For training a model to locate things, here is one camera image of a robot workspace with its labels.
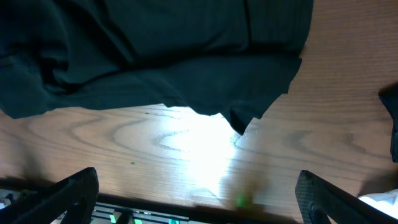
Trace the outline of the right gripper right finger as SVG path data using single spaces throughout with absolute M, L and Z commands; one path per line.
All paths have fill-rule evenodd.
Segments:
M 301 170 L 295 195 L 304 224 L 397 224 L 393 218 L 335 185 Z

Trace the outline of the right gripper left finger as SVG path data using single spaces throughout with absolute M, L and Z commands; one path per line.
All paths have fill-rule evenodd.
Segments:
M 52 223 L 66 213 L 62 223 L 87 224 L 99 193 L 95 168 L 87 167 L 53 186 L 1 210 L 1 223 Z

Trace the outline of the black polo shirt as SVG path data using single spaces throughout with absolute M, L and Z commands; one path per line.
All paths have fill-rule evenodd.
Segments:
M 243 134 L 302 63 L 312 0 L 1 0 L 1 109 L 163 104 Z

